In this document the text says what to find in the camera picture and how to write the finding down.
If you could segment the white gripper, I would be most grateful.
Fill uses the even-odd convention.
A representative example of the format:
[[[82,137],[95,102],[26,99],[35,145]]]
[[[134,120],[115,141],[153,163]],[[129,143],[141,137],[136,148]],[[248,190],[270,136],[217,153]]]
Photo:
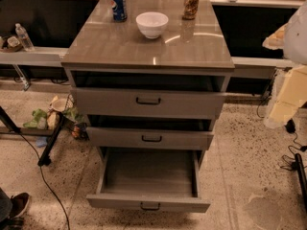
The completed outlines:
[[[270,50],[284,47],[285,26],[268,36],[262,46]],[[307,66],[298,65],[287,73],[281,71],[274,80],[264,125],[269,128],[285,126],[307,103]]]

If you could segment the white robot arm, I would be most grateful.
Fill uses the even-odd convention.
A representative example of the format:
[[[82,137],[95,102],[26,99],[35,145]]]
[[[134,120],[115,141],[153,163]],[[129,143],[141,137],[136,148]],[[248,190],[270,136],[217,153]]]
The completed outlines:
[[[284,58],[295,64],[284,75],[283,82],[273,84],[264,120],[266,127],[282,127],[307,103],[307,1],[285,25],[267,37],[262,46],[282,49]]]

